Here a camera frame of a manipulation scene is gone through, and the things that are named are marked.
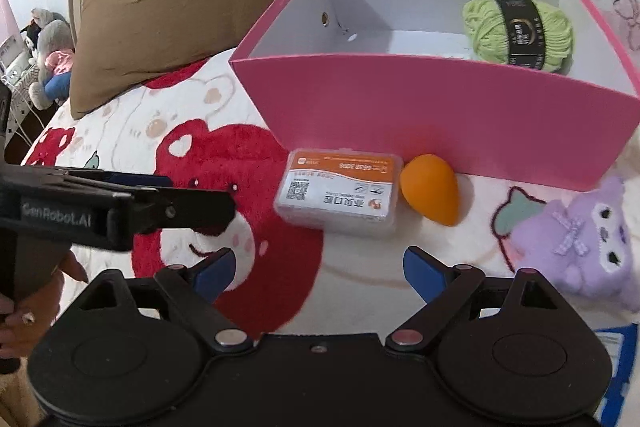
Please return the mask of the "person left hand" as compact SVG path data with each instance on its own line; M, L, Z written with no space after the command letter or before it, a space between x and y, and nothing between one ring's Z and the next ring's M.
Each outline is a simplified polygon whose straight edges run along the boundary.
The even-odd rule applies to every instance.
M60 312L64 275L87 283L88 275L73 251L52 272L50 280L19 303L1 296L1 358L27 358Z

